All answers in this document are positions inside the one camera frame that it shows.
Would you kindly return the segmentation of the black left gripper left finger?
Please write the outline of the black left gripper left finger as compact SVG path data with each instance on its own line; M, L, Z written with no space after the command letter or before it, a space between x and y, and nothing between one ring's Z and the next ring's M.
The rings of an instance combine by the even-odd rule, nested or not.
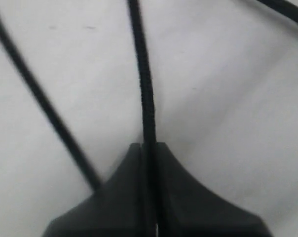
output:
M53 220L45 237L143 237L140 144L130 145L112 177L95 194Z

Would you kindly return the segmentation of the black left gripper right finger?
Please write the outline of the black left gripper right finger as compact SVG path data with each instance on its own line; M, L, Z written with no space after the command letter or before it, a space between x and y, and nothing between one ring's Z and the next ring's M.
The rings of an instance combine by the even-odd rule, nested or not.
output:
M199 183L165 143L156 145L161 237L269 237L263 220Z

